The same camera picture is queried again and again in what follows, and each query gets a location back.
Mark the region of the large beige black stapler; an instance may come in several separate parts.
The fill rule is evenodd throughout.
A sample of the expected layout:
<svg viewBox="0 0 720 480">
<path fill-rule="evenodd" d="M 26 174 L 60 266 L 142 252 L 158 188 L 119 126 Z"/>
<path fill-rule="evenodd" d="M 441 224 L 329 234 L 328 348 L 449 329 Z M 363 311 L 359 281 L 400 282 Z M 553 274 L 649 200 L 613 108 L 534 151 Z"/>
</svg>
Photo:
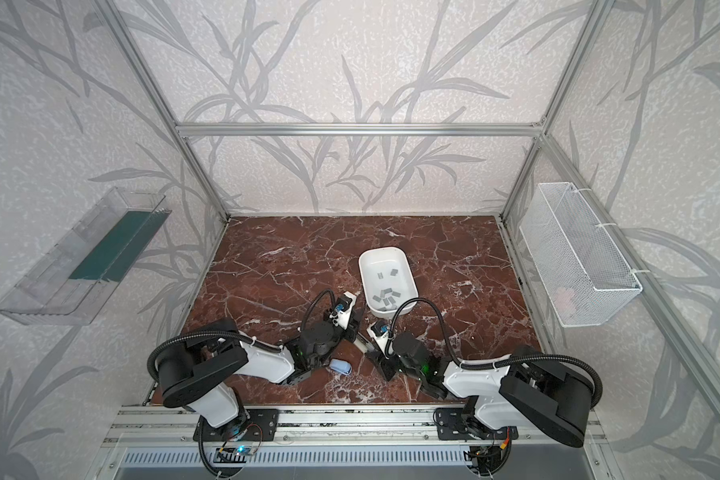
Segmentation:
<svg viewBox="0 0 720 480">
<path fill-rule="evenodd" d="M 356 333 L 352 344 L 362 354 L 367 354 L 369 352 L 374 352 L 376 350 L 376 347 L 374 346 L 373 342 L 371 340 L 369 340 L 368 338 L 366 338 L 360 331 L 358 331 Z"/>
</svg>

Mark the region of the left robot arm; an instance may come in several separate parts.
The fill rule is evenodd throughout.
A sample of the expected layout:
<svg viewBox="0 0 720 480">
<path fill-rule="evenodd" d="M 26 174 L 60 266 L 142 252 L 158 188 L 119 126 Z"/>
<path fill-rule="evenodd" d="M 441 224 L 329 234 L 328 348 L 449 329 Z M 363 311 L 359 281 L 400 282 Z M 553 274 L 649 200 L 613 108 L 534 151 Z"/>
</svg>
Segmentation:
<svg viewBox="0 0 720 480">
<path fill-rule="evenodd" d="M 327 313 L 324 319 L 275 346 L 249 337 L 223 318 L 158 345 L 147 370 L 162 391 L 163 405 L 189 408 L 204 425 L 238 432 L 250 422 L 239 394 L 226 384 L 233 375 L 275 385 L 294 385 L 327 366 L 341 341 L 357 338 L 355 311 Z"/>
</svg>

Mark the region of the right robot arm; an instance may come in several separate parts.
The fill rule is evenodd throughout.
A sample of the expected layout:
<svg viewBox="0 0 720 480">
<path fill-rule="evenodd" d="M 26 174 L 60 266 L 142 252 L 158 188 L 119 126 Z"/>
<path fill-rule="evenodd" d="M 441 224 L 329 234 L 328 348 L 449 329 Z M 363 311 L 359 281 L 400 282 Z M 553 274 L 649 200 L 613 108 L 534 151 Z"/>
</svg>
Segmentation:
<svg viewBox="0 0 720 480">
<path fill-rule="evenodd" d="M 367 355 L 385 379 L 405 375 L 434 399 L 464 399 L 462 431 L 475 438 L 508 427 L 535 427 L 562 445 L 580 448 L 589 412 L 603 395 L 596 370 L 567 355 L 522 345 L 497 359 L 456 360 L 434 355 L 408 332 L 391 336 L 382 322 L 367 332 Z"/>
</svg>

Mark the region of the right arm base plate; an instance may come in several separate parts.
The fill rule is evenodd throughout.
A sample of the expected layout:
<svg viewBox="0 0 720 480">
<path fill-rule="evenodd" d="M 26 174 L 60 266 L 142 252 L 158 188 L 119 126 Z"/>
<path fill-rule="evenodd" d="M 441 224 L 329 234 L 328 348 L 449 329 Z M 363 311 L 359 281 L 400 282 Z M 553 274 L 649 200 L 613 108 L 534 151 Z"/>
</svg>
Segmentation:
<svg viewBox="0 0 720 480">
<path fill-rule="evenodd" d="M 486 440 L 512 441 L 519 437 L 516 427 L 502 427 L 491 429 L 477 420 L 474 412 L 467 407 L 441 407 L 436 408 L 433 422 L 437 428 L 439 440 Z"/>
</svg>

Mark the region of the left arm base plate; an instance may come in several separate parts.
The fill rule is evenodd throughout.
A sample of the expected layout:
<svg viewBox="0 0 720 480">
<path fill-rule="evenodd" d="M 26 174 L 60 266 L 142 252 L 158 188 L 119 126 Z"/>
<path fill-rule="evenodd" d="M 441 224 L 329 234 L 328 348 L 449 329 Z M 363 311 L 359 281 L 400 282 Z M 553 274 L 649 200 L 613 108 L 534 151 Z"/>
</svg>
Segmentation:
<svg viewBox="0 0 720 480">
<path fill-rule="evenodd" d="M 221 427 L 211 427 L 204 417 L 200 417 L 193 433 L 193 440 L 271 442 L 275 437 L 278 420 L 279 410 L 268 408 L 247 409 Z"/>
</svg>

